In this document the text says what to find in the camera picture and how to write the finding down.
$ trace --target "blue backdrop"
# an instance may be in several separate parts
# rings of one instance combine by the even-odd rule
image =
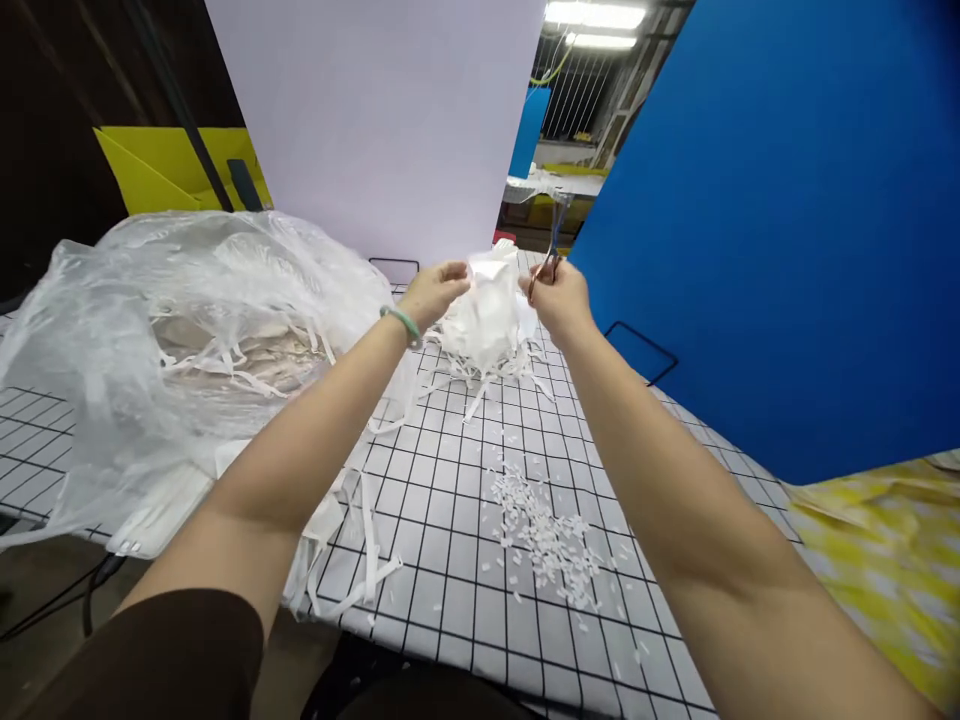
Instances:
[[[699,0],[571,256],[601,329],[788,482],[960,446],[950,8]]]
[[[530,163],[540,142],[540,128],[550,104],[550,88],[527,88],[527,99],[520,116],[517,139],[513,144],[513,156],[510,158],[509,175],[525,178],[530,175]]]

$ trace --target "black cable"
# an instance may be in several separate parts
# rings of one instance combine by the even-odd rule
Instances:
[[[126,557],[119,555],[107,555],[106,561],[87,582],[87,589],[83,593],[83,609],[80,614],[83,623],[83,637],[88,638],[93,635],[93,591],[104,585],[107,580],[116,574],[120,566],[126,561]]]
[[[108,555],[107,557],[105,557],[103,560],[101,560],[99,563],[97,563],[95,567],[92,567],[90,570],[88,570],[88,571],[85,572],[83,575],[81,575],[79,578],[77,578],[74,582],[72,582],[70,585],[68,585],[66,588],[64,588],[64,589],[63,589],[61,592],[59,592],[57,595],[55,595],[54,597],[50,598],[50,599],[49,599],[47,602],[45,602],[43,605],[41,605],[41,606],[38,607],[36,610],[34,610],[32,613],[30,613],[30,614],[27,615],[25,618],[23,618],[20,622],[14,624],[13,627],[9,628],[6,632],[3,633],[3,635],[0,635],[0,642],[6,642],[7,640],[9,640],[9,639],[11,639],[11,638],[16,637],[17,635],[19,635],[19,634],[20,634],[20,630],[23,628],[24,625],[26,625],[26,626],[28,626],[28,627],[33,627],[33,625],[35,624],[34,621],[36,620],[37,616],[42,615],[42,617],[39,618],[40,620],[42,620],[43,618],[46,618],[46,617],[49,617],[50,615],[52,615],[53,612],[56,612],[57,610],[62,610],[62,609],[65,608],[67,605],[69,605],[70,602],[75,602],[76,600],[79,600],[80,598],[82,598],[82,597],[83,597],[82,595],[78,595],[78,596],[72,598],[72,599],[70,600],[70,602],[63,603],[63,604],[61,604],[61,605],[58,605],[53,612],[44,613],[44,610],[46,610],[46,609],[49,608],[50,606],[54,605],[54,604],[57,602],[57,600],[59,600],[59,599],[62,598],[64,595],[66,595],[67,593],[69,593],[71,590],[73,590],[75,587],[77,587],[80,583],[82,583],[82,582],[83,582],[84,580],[86,580],[88,577],[91,577],[91,576],[93,576],[93,575],[96,575],[97,571],[98,571],[101,567],[103,567],[103,565],[107,562],[107,558],[108,558],[108,557],[109,557],[109,555]]]
[[[48,600],[43,605],[41,605],[36,610],[34,610],[32,613],[30,613],[25,618],[20,620],[20,622],[10,627],[8,630],[6,630],[3,633],[3,635],[0,635],[0,643],[7,642],[17,637],[18,635],[25,633],[27,630],[34,627],[41,621],[46,620],[51,615],[54,615],[55,613],[60,612],[64,608],[69,607],[70,605],[77,602],[78,600],[84,601],[83,618],[82,618],[84,637],[90,637],[90,635],[93,633],[93,620],[90,617],[90,600],[92,599],[93,592],[97,588],[101,587],[104,583],[106,583],[107,580],[113,577],[113,575],[117,572],[117,570],[120,569],[120,566],[123,565],[125,560],[126,560],[125,557],[118,557],[116,555],[107,553],[106,557],[104,557],[103,560],[97,563],[95,567],[85,572],[79,578],[74,580],[70,585],[68,585],[66,588],[60,591],[57,595],[52,597],[50,600]],[[83,592],[77,593],[76,595],[69,597],[66,600],[63,600],[61,602],[57,602],[64,595],[69,593],[71,590],[73,590],[75,587],[80,585],[85,580],[87,581],[87,587]]]
[[[94,573],[87,581],[87,589],[83,593],[83,610],[80,613],[80,622],[83,623],[83,636],[85,638],[93,635],[93,615],[91,604],[93,602],[93,591],[96,589],[97,575]]]
[[[78,595],[74,595],[72,598],[68,598],[67,600],[64,600],[59,605],[54,605],[52,608],[50,608],[46,612],[40,613],[39,615],[37,614],[38,611],[34,611],[33,613],[30,614],[29,618],[24,618],[24,620],[18,623],[15,627],[10,628],[2,636],[0,636],[0,643],[13,640],[15,637],[17,637],[18,635],[22,635],[27,630],[32,628],[34,625],[39,624],[41,620],[46,620],[51,615],[54,615],[60,612],[65,607],[69,607],[70,605],[75,603],[77,600],[82,600],[82,599],[83,599],[83,593],[80,593]]]

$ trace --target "hand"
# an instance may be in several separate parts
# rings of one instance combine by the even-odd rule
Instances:
[[[520,278],[520,289],[530,297],[530,283],[539,272],[537,265],[530,277]],[[545,272],[535,283],[530,305],[537,311],[540,322],[550,332],[553,341],[563,350],[567,338],[596,327],[590,313],[590,295],[587,280],[573,263],[566,260],[557,265],[556,277]]]
[[[417,273],[397,307],[423,334],[443,317],[450,303],[469,289],[467,264],[462,260],[448,260]]]

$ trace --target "green bracelet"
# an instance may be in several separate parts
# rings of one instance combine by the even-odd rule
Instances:
[[[382,305],[380,307],[380,317],[384,315],[393,315],[397,320],[402,322],[407,328],[407,333],[410,335],[413,340],[410,342],[410,347],[414,350],[419,350],[423,347],[423,338],[420,337],[420,328],[417,327],[417,324],[410,319],[410,317],[397,308],[390,307],[389,305]]]

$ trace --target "white backdrop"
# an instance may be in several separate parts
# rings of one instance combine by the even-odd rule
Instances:
[[[544,0],[207,8],[277,209],[367,257],[490,246]]]

